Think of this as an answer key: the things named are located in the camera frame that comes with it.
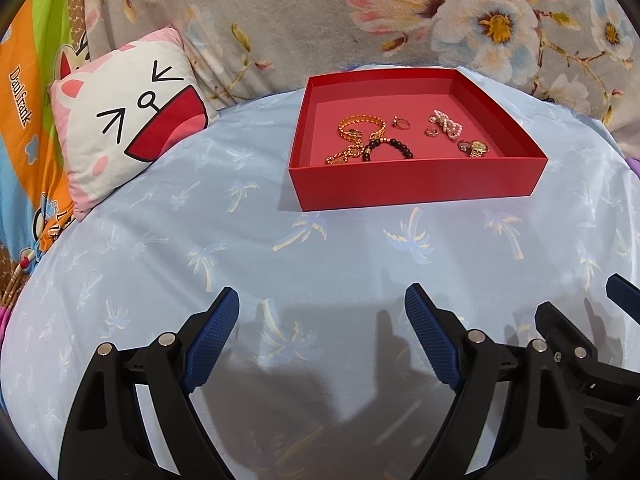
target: cartoon mouth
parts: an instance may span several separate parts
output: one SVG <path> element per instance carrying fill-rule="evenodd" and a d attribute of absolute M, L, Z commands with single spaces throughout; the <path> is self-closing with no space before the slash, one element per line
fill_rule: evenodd
<path fill-rule="evenodd" d="M 204 103 L 193 85 L 189 85 L 160 108 L 124 153 L 141 162 L 153 162 L 174 144 L 208 124 Z"/>

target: metal bolt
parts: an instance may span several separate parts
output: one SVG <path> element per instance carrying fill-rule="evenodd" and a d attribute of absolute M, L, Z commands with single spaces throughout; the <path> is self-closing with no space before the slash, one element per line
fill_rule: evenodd
<path fill-rule="evenodd" d="M 578 359 L 584 359 L 585 357 L 587 357 L 587 351 L 584 348 L 582 348 L 581 346 L 577 346 L 577 347 L 575 347 L 574 355 Z"/>
<path fill-rule="evenodd" d="M 466 336 L 473 343 L 481 343 L 486 339 L 486 335 L 482 330 L 470 330 Z"/>
<path fill-rule="evenodd" d="M 161 346 L 169 346 L 172 345 L 175 341 L 175 334 L 171 332 L 165 332 L 158 338 L 158 342 Z"/>
<path fill-rule="evenodd" d="M 96 351 L 98 352 L 98 355 L 107 355 L 111 352 L 112 349 L 113 346 L 111 345 L 111 343 L 102 343 L 100 346 L 98 346 L 98 349 Z"/>
<path fill-rule="evenodd" d="M 546 343 L 542 341 L 542 339 L 534 339 L 531 342 L 531 346 L 536 352 L 545 352 L 546 351 Z"/>

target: red box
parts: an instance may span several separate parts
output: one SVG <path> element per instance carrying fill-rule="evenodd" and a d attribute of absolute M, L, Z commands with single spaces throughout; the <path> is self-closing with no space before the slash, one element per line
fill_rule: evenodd
<path fill-rule="evenodd" d="M 429 117 L 441 110 L 463 125 L 452 141 L 433 128 Z M 404 142 L 414 154 L 381 145 L 371 161 L 346 164 L 324 159 L 344 150 L 338 123 L 369 114 L 386 122 L 386 137 Z M 411 123 L 391 127 L 393 117 Z M 366 144 L 374 124 L 353 125 Z M 482 140 L 489 151 L 479 158 L 460 152 L 457 141 Z M 381 206 L 505 196 L 533 192 L 546 156 L 520 125 L 482 89 L 457 70 L 383 68 L 309 78 L 293 140 L 289 174 L 303 211 Z"/>

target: cat face pillow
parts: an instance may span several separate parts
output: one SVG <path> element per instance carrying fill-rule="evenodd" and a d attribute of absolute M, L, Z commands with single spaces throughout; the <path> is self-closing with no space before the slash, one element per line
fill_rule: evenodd
<path fill-rule="evenodd" d="M 170 27 L 80 67 L 50 94 L 78 220 L 217 117 Z"/>

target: blue textured pad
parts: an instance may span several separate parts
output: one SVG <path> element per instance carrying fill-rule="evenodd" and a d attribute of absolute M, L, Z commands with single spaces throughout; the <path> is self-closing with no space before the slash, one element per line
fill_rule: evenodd
<path fill-rule="evenodd" d="M 458 352 L 413 285 L 404 295 L 404 310 L 440 382 L 448 384 L 453 390 L 460 389 L 462 376 L 458 370 Z"/>
<path fill-rule="evenodd" d="M 189 393 L 193 393 L 196 387 L 202 386 L 209 379 L 220 352 L 238 320 L 239 312 L 238 293 L 229 289 L 187 353 L 181 383 Z"/>
<path fill-rule="evenodd" d="M 607 280 L 607 297 L 640 324 L 640 290 L 619 274 Z"/>

